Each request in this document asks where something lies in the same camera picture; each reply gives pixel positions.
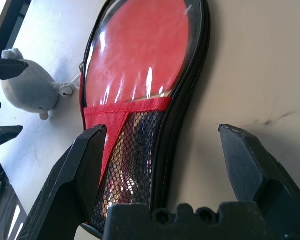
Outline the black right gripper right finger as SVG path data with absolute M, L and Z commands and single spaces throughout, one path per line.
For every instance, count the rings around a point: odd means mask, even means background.
M 281 240 L 300 240 L 300 189 L 285 170 L 248 131 L 220 124 L 226 169 L 238 201 L 253 201 Z

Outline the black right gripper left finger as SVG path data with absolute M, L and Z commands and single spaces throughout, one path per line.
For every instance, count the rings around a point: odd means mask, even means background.
M 84 130 L 50 171 L 19 240 L 73 240 L 93 215 L 107 127 Z

